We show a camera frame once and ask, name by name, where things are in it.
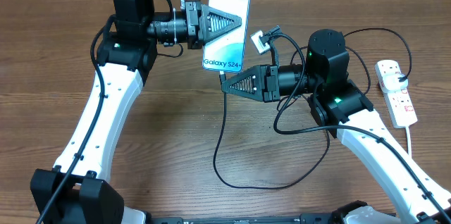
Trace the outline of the blue Samsung Galaxy smartphone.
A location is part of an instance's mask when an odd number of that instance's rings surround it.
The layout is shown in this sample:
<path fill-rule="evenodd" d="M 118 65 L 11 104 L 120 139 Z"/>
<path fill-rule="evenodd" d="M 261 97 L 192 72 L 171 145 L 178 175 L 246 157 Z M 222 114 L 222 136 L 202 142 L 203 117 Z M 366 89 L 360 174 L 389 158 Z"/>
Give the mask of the blue Samsung Galaxy smartphone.
<path fill-rule="evenodd" d="M 238 73 L 242 70 L 247 38 L 250 0 L 209 0 L 209 6 L 236 15 L 241 26 L 204 46 L 202 66 L 206 70 Z"/>

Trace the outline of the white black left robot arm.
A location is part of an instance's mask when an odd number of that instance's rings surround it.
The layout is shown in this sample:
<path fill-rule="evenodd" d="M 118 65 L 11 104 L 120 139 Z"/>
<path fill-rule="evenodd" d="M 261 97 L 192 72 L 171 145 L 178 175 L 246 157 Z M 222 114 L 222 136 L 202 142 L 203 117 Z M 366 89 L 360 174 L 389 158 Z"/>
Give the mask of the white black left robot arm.
<path fill-rule="evenodd" d="M 30 189 L 39 223 L 150 223 L 110 185 L 118 139 L 159 56 L 158 45 L 200 49 L 207 70 L 242 69 L 249 0 L 180 0 L 158 12 L 154 0 L 113 0 L 115 12 L 94 37 L 92 91 L 80 121 L 51 170 Z"/>

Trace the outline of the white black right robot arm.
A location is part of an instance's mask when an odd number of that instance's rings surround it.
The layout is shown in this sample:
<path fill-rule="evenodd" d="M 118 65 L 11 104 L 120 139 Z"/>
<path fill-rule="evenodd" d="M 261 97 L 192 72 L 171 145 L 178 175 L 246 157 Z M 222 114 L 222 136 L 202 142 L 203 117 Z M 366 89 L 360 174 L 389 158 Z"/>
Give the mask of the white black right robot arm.
<path fill-rule="evenodd" d="M 280 66 L 274 41 L 283 35 L 278 27 L 255 33 L 255 46 L 260 54 L 270 51 L 272 63 L 253 66 L 231 78 L 221 73 L 222 92 L 278 102 L 278 118 L 292 99 L 308 94 L 316 126 L 286 131 L 276 127 L 278 134 L 327 132 L 366 166 L 393 203 L 398 223 L 449 223 L 450 192 L 414 162 L 387 130 L 366 94 L 349 79 L 351 48 L 345 44 L 345 35 L 317 30 L 306 47 L 296 48 L 299 64 Z"/>

